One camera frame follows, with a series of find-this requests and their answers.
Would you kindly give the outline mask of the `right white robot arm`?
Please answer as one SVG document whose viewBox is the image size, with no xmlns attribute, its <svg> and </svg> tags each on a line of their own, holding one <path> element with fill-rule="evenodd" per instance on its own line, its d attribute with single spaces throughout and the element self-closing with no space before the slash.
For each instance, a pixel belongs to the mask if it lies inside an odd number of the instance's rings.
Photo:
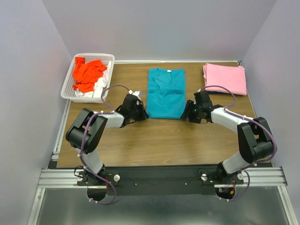
<svg viewBox="0 0 300 225">
<path fill-rule="evenodd" d="M 238 152 L 217 165 L 218 182 L 225 184 L 242 169 L 268 161 L 275 155 L 277 145 L 265 118 L 242 116 L 227 106 L 213 105 L 206 90 L 196 92 L 194 97 L 194 101 L 187 101 L 182 120 L 197 124 L 206 120 L 235 132 L 238 137 Z"/>
</svg>

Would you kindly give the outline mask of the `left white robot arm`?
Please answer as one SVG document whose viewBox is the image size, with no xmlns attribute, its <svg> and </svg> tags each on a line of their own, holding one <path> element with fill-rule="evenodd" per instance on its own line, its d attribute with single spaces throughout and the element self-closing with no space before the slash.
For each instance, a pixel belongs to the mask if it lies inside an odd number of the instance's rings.
<svg viewBox="0 0 300 225">
<path fill-rule="evenodd" d="M 99 185 L 105 179 L 105 165 L 97 151 L 104 130 L 123 128 L 149 117 L 140 95 L 140 91 L 130 91 L 123 103 L 111 112 L 94 112 L 84 108 L 67 131 L 66 140 L 77 150 L 86 177 L 93 185 Z"/>
</svg>

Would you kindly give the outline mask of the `teal polo shirt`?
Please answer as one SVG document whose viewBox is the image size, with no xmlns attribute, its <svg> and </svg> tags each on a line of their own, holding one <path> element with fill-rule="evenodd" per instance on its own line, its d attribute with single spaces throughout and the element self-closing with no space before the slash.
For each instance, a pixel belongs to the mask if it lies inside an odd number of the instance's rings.
<svg viewBox="0 0 300 225">
<path fill-rule="evenodd" d="M 151 68 L 146 113 L 151 119 L 180 119 L 186 106 L 185 70 Z"/>
</svg>

